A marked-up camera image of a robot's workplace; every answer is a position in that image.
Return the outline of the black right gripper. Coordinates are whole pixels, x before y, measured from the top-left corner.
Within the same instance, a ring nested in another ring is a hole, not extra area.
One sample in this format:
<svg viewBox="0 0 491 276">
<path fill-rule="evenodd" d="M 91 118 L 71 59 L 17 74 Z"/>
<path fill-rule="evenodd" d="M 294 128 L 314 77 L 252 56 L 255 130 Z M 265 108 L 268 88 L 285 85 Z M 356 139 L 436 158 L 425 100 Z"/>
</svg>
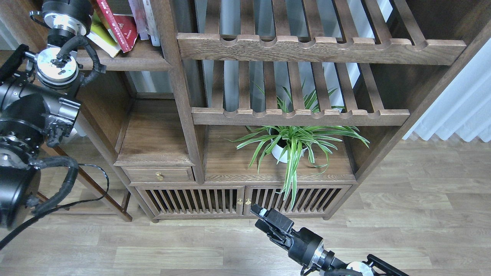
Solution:
<svg viewBox="0 0 491 276">
<path fill-rule="evenodd" d="M 302 266 L 312 267 L 312 258 L 323 241 L 321 236 L 305 227 L 299 231 L 294 230 L 293 221 L 275 209 L 267 210 L 259 205 L 252 205 L 250 212 L 259 217 L 255 226 L 270 241 L 287 250 L 289 258 Z"/>
</svg>

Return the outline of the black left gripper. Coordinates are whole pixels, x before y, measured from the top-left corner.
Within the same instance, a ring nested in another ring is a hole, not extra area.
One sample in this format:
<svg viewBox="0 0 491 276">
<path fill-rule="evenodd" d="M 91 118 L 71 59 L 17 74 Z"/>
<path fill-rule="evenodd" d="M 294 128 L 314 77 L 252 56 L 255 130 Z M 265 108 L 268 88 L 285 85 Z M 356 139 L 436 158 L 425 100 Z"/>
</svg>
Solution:
<svg viewBox="0 0 491 276">
<path fill-rule="evenodd" d="M 48 29 L 86 36 L 91 31 L 93 14 L 89 0 L 44 0 L 41 11 L 30 12 L 30 19 Z"/>
</svg>

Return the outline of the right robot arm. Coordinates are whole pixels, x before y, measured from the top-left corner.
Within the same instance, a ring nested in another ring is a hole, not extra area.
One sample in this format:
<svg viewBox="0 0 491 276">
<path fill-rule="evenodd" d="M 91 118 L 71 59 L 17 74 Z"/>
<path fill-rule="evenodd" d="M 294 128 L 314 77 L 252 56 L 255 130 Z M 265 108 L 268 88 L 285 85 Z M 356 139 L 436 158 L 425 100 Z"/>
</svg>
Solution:
<svg viewBox="0 0 491 276">
<path fill-rule="evenodd" d="M 332 251 L 324 249 L 321 236 L 305 227 L 299 231 L 294 230 L 293 220 L 277 210 L 267 210 L 254 204 L 250 211 L 259 217 L 256 227 L 267 234 L 270 241 L 287 250 L 289 258 L 302 265 L 301 276 L 307 276 L 313 271 L 318 271 L 321 276 L 406 275 L 374 255 L 367 255 L 366 261 L 342 262 Z"/>
</svg>

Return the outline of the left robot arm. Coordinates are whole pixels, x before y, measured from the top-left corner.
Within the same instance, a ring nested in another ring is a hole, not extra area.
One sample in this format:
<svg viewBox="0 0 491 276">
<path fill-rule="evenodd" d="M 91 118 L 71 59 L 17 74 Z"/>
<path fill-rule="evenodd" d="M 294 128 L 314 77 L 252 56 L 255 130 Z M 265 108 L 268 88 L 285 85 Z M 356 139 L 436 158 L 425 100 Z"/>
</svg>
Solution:
<svg viewBox="0 0 491 276">
<path fill-rule="evenodd" d="M 80 164 L 67 156 L 39 159 L 39 148 L 54 148 L 69 136 L 81 106 L 79 88 L 106 71 L 86 38 L 94 14 L 88 0 L 46 0 L 30 17 L 35 14 L 49 29 L 46 49 L 34 53 L 21 44 L 1 67 L 1 227 L 10 231 L 1 248 L 42 217 L 72 206 L 60 203 Z M 67 167 L 67 175 L 59 191 L 40 202 L 41 170 L 52 167 Z"/>
</svg>

